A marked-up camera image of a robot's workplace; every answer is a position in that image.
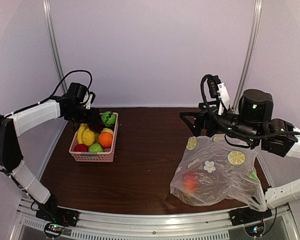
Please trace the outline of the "yellow banana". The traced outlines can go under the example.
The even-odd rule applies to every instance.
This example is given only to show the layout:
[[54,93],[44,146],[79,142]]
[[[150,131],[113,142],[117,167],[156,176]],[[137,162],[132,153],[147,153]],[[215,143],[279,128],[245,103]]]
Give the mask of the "yellow banana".
[[77,142],[78,144],[84,144],[83,133],[88,128],[88,124],[82,123],[77,131]]

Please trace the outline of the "clear plastic bag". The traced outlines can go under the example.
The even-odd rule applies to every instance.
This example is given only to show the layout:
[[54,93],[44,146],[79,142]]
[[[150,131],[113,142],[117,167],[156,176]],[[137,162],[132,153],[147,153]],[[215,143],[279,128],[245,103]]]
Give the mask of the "clear plastic bag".
[[[238,139],[228,144],[223,134],[190,137],[170,182],[170,193],[195,207],[234,199],[252,210],[266,211],[265,194],[255,168],[258,153],[243,145]],[[188,173],[196,175],[194,192],[186,192],[184,188],[184,176]]]

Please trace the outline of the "red orange mango fruit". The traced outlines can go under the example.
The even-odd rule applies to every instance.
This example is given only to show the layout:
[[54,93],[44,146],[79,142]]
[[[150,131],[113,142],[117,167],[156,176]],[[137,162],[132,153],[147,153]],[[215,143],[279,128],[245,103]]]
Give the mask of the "red orange mango fruit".
[[192,193],[197,190],[197,176],[194,173],[184,175],[184,189],[187,193]]

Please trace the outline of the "dark red fruit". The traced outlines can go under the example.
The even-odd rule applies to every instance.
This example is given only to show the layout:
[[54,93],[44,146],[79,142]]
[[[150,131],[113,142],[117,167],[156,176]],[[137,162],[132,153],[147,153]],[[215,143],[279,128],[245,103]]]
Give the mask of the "dark red fruit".
[[90,124],[89,125],[89,129],[92,130],[95,133],[101,133],[101,131],[104,128],[104,124],[103,123],[98,123],[98,124]]

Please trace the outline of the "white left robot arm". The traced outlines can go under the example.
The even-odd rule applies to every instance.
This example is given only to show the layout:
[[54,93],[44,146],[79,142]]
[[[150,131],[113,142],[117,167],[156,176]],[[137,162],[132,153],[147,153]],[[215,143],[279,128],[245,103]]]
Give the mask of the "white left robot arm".
[[91,106],[95,97],[88,87],[73,82],[62,96],[53,94],[33,105],[0,114],[0,171],[42,206],[43,215],[51,222],[62,218],[58,200],[26,165],[19,139],[28,131],[59,118],[78,124],[99,123],[100,110]]

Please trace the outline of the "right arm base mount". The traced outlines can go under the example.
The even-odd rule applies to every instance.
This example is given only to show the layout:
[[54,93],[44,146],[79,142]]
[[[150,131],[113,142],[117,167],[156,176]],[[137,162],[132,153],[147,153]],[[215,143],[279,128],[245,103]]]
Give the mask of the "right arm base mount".
[[237,208],[228,212],[232,226],[243,225],[245,233],[251,238],[260,238],[266,233],[265,219],[273,216],[272,211],[256,211],[249,207]]

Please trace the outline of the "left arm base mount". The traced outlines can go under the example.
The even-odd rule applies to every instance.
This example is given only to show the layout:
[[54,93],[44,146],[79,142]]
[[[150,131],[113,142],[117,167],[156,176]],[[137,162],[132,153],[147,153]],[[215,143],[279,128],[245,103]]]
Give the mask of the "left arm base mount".
[[35,216],[47,221],[43,227],[43,233],[50,239],[60,237],[67,227],[76,227],[79,220],[79,212],[77,210],[62,207],[57,208],[55,215],[38,209]]

